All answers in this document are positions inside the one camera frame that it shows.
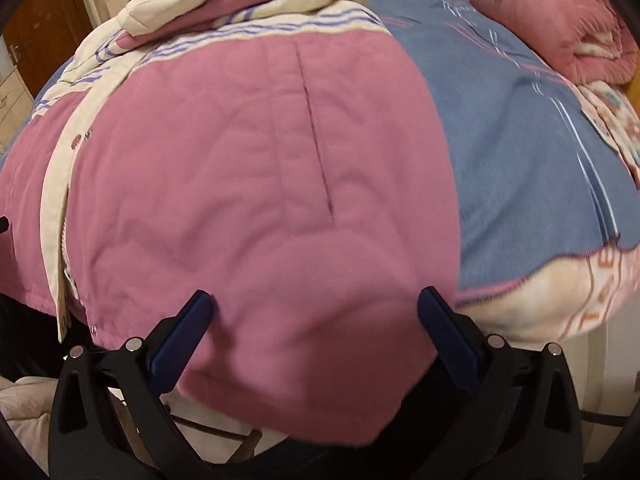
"blue blanket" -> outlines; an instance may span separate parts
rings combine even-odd
[[[468,0],[370,0],[430,86],[462,227],[460,289],[640,242],[640,200],[571,91]]]

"drawer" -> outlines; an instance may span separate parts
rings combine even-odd
[[[27,120],[31,113],[32,101],[27,92],[23,92],[14,105],[7,110],[4,118],[0,120],[0,144],[2,150],[6,148],[14,138],[14,135]]]
[[[24,87],[20,82],[20,78],[17,73],[12,72],[12,74],[4,80],[4,83],[0,85],[0,121],[4,119],[7,112],[23,92]]]

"pink blanket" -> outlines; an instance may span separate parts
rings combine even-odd
[[[609,0],[470,0],[576,84],[624,84],[638,46]]]
[[[49,162],[68,147],[62,254],[94,341],[117,348],[206,290],[219,310],[185,396],[257,428],[362,444],[435,359],[421,288],[454,299],[447,141],[425,79],[369,9],[281,1],[287,12],[252,18],[263,1],[209,0],[160,29],[190,33],[131,53],[145,57],[64,146],[69,117],[140,36],[105,37],[99,68],[47,93],[0,172],[0,292],[56,312],[39,220]],[[213,30],[238,9],[242,22]]]

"wooden cabinet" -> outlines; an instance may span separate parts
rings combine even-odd
[[[0,153],[29,118],[33,98],[16,71],[0,84]]]
[[[2,34],[12,65],[37,95],[91,30],[82,0],[22,0]]]

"door handle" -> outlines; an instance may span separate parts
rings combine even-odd
[[[14,60],[14,65],[18,66],[18,62],[20,61],[20,54],[18,53],[18,49],[20,48],[20,45],[15,46],[15,45],[9,45],[9,50],[11,51],[11,58]]]

